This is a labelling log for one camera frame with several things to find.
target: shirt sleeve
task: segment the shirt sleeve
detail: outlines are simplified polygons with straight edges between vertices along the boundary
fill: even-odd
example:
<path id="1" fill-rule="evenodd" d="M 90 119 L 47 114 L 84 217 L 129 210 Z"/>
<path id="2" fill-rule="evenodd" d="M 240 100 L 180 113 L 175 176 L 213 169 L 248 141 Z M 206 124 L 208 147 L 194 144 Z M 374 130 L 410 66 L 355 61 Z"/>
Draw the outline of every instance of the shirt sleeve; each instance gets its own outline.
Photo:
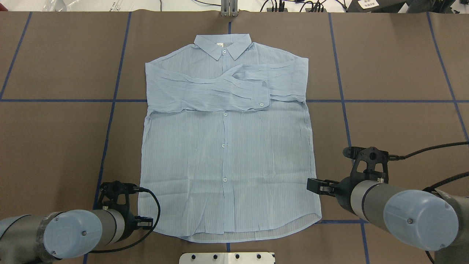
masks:
<path id="1" fill-rule="evenodd" d="M 268 83 L 262 78 L 240 80 L 233 71 L 214 79 L 192 78 L 150 63 L 145 72 L 148 106 L 154 111 L 257 111 L 270 104 Z"/>
<path id="2" fill-rule="evenodd" d="M 234 70 L 233 77 L 243 81 L 265 80 L 272 100 L 304 102 L 308 83 L 308 59 L 297 57 L 283 63 L 243 65 Z"/>

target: button-up shirt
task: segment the button-up shirt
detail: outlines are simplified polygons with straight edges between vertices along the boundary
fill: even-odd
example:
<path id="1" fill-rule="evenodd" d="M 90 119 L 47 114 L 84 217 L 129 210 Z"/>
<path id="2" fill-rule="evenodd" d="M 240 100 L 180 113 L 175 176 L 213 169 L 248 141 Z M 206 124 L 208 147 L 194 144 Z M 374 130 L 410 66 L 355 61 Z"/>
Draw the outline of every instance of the button-up shirt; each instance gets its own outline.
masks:
<path id="1" fill-rule="evenodd" d="M 283 237 L 321 218 L 306 106 L 308 59 L 199 35 L 146 63 L 141 186 L 161 203 L 156 232 L 195 242 Z M 149 195 L 139 214 L 156 216 Z"/>

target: shirt collar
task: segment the shirt collar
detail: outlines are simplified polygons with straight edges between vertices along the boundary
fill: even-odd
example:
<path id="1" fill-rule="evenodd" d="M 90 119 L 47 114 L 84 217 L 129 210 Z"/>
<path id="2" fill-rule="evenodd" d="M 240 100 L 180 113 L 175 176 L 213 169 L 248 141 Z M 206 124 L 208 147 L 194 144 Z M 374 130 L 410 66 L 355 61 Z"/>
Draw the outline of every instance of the shirt collar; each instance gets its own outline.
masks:
<path id="1" fill-rule="evenodd" d="M 217 43 L 232 43 L 227 47 L 218 46 Z M 199 48 L 205 51 L 215 60 L 220 59 L 221 53 L 226 49 L 233 60 L 236 60 L 251 45 L 249 34 L 228 34 L 228 35 L 197 35 L 194 40 Z"/>

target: shirt placket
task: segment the shirt placket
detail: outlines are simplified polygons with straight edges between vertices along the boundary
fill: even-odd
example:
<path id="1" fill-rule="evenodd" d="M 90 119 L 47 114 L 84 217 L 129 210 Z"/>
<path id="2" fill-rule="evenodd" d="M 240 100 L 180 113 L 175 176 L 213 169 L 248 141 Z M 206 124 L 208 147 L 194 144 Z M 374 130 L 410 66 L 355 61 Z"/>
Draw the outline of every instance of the shirt placket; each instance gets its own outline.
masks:
<path id="1" fill-rule="evenodd" d="M 228 51 L 224 48 L 221 51 L 221 61 L 223 65 L 223 72 L 228 70 L 230 65 L 231 56 Z M 230 158 L 231 158 L 231 147 L 232 147 L 232 115 L 233 112 L 224 111 L 221 112 L 223 115 L 223 126 L 225 134 L 225 142 L 222 143 L 223 148 L 223 168 L 222 168 L 222 185 L 223 185 L 223 214 L 224 232 L 235 232 L 235 194 L 233 192 L 233 179 L 230 175 Z"/>

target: grid line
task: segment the grid line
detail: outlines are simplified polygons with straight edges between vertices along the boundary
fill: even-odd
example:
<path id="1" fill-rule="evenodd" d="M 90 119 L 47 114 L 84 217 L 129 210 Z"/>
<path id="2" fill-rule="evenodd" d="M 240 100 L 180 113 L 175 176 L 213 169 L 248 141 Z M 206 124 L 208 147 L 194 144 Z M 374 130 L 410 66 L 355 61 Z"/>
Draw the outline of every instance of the grid line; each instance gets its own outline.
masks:
<path id="1" fill-rule="evenodd" d="M 369 224 L 367 221 L 363 219 L 355 219 L 355 220 L 322 220 L 318 224 Z"/>
<path id="2" fill-rule="evenodd" d="M 147 102 L 146 99 L 0 99 L 0 102 Z M 469 100 L 312 99 L 307 103 L 469 103 Z"/>
<path id="3" fill-rule="evenodd" d="M 435 45 L 435 50 L 437 52 L 438 59 L 439 59 L 440 64 L 441 64 L 441 69 L 443 70 L 443 74 L 445 75 L 446 84 L 448 84 L 448 89 L 449 89 L 449 92 L 451 94 L 451 98 L 453 99 L 452 102 L 454 103 L 454 107 L 456 108 L 456 112 L 458 114 L 459 122 L 461 123 L 462 132 L 464 133 L 464 137 L 466 138 L 466 141 L 469 141 L 468 133 L 466 131 L 466 126 L 464 125 L 464 121 L 462 120 L 461 112 L 459 111 L 458 103 L 456 102 L 456 97 L 454 96 L 454 91 L 453 91 L 453 88 L 451 87 L 451 82 L 449 81 L 449 77 L 448 77 L 448 73 L 446 71 L 445 64 L 443 62 L 443 59 L 441 58 L 441 53 L 439 51 L 437 40 L 435 38 L 435 32 L 433 31 L 433 25 L 431 23 L 430 13 L 429 12 L 427 12 L 427 20 L 428 20 L 428 25 L 430 27 L 431 38 L 433 39 L 433 43 Z"/>
<path id="4" fill-rule="evenodd" d="M 124 62 L 124 55 L 125 55 L 125 46 L 127 43 L 127 36 L 129 35 L 129 26 L 130 26 L 130 19 L 132 17 L 132 12 L 129 12 L 129 16 L 127 18 L 127 27 L 125 30 L 125 35 L 124 35 L 124 43 L 122 45 L 122 53 L 121 53 L 121 61 L 119 62 L 119 70 L 117 72 L 117 77 L 116 77 L 116 86 L 114 89 L 114 97 L 112 100 L 112 106 L 111 106 L 111 113 L 109 114 L 109 122 L 107 123 L 107 131 L 106 131 L 106 139 L 104 141 L 104 149 L 103 149 L 103 156 L 101 158 L 101 166 L 99 168 L 99 175 L 98 175 L 98 180 L 96 184 L 96 192 L 94 196 L 94 202 L 93 202 L 93 209 L 97 209 L 96 205 L 98 203 L 98 196 L 99 196 L 99 187 L 101 185 L 101 180 L 103 178 L 103 171 L 104 171 L 104 160 L 106 158 L 106 153 L 107 153 L 107 146 L 109 143 L 109 133 L 111 132 L 111 125 L 113 122 L 113 116 L 114 116 L 114 109 L 116 105 L 116 98 L 117 98 L 117 93 L 119 90 L 119 81 L 121 78 L 121 71 L 122 71 L 122 65 Z M 83 257 L 83 264 L 86 264 L 88 262 L 88 254 L 85 254 Z"/>
<path id="5" fill-rule="evenodd" d="M 16 56 L 18 56 L 18 52 L 20 51 L 21 43 L 23 42 L 24 35 L 26 34 L 26 30 L 28 29 L 29 22 L 31 20 L 32 12 L 29 13 L 28 19 L 26 20 L 26 24 L 24 25 L 23 32 L 21 33 L 20 41 L 18 41 L 18 46 L 16 46 L 15 54 L 13 55 L 13 59 L 11 60 L 10 67 L 8 68 L 7 76 L 5 77 L 5 81 L 3 82 L 3 86 L 0 91 L 0 99 L 3 97 L 3 93 L 7 88 L 8 79 L 10 78 L 11 70 L 13 69 L 13 65 L 16 61 Z"/>
<path id="6" fill-rule="evenodd" d="M 331 13 L 327 13 L 327 14 L 329 16 L 329 27 L 330 27 L 330 30 L 331 30 L 332 49 L 333 49 L 333 52 L 334 52 L 335 70 L 337 72 L 337 81 L 338 81 L 338 84 L 339 84 L 340 102 L 342 104 L 342 113 L 344 115 L 345 132 L 347 134 L 348 146 L 351 147 L 352 146 L 352 141 L 350 139 L 350 130 L 348 128 L 347 110 L 346 110 L 346 107 L 345 107 L 345 98 L 344 98 L 344 92 L 343 92 L 343 89 L 342 89 L 342 79 L 340 77 L 339 59 L 337 57 L 337 48 L 336 48 L 336 45 L 335 45 L 332 16 L 331 16 Z M 365 254 L 365 262 L 366 262 L 366 264 L 370 264 L 370 257 L 368 256 L 368 245 L 367 245 L 367 242 L 366 242 L 366 233 L 364 231 L 365 226 L 364 226 L 363 222 L 360 223 L 360 227 L 362 229 L 362 241 L 363 241 L 363 250 L 364 250 L 364 254 Z"/>

